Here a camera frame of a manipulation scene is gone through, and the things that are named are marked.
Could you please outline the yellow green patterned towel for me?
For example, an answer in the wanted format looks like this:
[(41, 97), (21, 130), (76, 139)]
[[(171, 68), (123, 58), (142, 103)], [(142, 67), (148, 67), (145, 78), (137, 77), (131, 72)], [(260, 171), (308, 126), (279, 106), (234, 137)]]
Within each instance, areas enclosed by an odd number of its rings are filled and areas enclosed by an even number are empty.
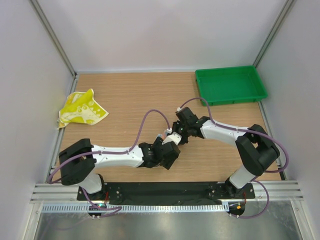
[(58, 113), (58, 129), (69, 124), (96, 125), (105, 119), (109, 113), (94, 99), (94, 90), (71, 93)]

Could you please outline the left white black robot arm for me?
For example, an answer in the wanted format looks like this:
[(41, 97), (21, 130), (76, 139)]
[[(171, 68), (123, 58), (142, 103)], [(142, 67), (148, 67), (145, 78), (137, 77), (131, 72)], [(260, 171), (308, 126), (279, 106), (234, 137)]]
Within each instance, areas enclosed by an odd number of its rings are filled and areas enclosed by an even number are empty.
[(78, 185), (93, 199), (101, 200), (106, 194), (103, 179), (94, 169), (106, 167), (153, 168), (161, 159), (155, 155), (151, 144), (141, 143), (129, 150), (128, 147), (102, 147), (83, 138), (59, 153), (59, 163), (77, 156), (60, 169), (64, 186)]

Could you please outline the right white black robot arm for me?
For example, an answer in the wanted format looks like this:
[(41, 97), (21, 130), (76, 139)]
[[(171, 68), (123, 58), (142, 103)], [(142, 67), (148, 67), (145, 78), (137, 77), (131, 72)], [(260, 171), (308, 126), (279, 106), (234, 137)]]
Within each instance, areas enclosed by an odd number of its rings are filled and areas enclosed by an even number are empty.
[(224, 183), (225, 192), (231, 198), (241, 195), (245, 185), (263, 175), (280, 156), (279, 149), (258, 124), (239, 128), (212, 121), (207, 116), (193, 116), (173, 122), (172, 131), (181, 136), (181, 145), (186, 144), (189, 137), (198, 137), (236, 147), (242, 166)]

